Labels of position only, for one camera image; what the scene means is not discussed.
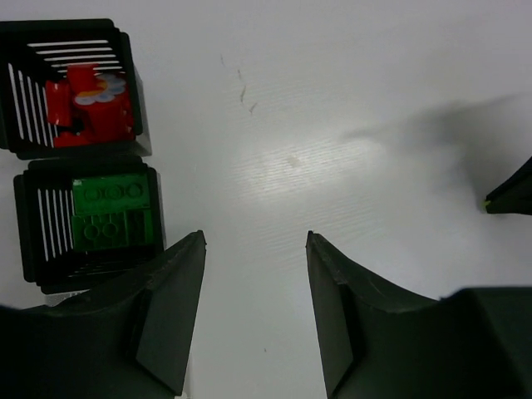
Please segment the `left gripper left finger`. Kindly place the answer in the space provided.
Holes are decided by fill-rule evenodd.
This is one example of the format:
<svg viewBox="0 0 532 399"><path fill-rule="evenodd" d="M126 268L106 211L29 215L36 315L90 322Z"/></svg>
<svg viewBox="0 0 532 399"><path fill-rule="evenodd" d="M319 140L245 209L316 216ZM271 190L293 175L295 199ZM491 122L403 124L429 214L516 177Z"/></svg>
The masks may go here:
<svg viewBox="0 0 532 399"><path fill-rule="evenodd" d="M196 231L54 307L2 308L2 397L180 396L205 255Z"/></svg>

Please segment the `green lego brick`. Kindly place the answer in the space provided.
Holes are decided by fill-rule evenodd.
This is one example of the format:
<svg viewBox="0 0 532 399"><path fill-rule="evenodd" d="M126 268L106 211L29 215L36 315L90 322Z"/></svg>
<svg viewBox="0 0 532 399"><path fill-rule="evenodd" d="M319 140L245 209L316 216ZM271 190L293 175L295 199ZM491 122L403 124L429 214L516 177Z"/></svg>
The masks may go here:
<svg viewBox="0 0 532 399"><path fill-rule="evenodd" d="M72 181L78 215L107 214L150 207L146 174L106 175Z"/></svg>

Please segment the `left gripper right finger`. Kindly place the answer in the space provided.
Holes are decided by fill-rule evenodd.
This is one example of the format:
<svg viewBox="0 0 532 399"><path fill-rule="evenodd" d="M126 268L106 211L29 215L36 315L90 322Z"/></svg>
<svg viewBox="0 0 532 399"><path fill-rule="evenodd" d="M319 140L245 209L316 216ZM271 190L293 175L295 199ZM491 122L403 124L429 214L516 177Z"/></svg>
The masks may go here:
<svg viewBox="0 0 532 399"><path fill-rule="evenodd" d="M308 279L330 398L528 398L531 290L402 288L309 233Z"/></svg>

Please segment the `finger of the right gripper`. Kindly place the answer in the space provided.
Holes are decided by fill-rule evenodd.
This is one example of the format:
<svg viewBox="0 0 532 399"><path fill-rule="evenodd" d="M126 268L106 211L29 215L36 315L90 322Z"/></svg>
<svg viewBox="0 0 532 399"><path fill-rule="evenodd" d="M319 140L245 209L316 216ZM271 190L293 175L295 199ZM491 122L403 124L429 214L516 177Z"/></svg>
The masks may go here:
<svg viewBox="0 0 532 399"><path fill-rule="evenodd" d="M488 214L531 215L532 159L529 158L508 180L491 191L485 200L490 201Z"/></svg>

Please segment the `red round flower lego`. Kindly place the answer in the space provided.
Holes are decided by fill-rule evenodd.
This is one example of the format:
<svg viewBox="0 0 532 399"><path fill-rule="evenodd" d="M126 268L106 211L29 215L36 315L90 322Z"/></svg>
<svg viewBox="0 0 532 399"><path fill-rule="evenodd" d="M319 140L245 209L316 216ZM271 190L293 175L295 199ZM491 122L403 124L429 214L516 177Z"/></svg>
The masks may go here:
<svg viewBox="0 0 532 399"><path fill-rule="evenodd" d="M129 88L122 75L98 74L96 65L87 63L70 65L66 78L86 140L99 144L134 139Z"/></svg>

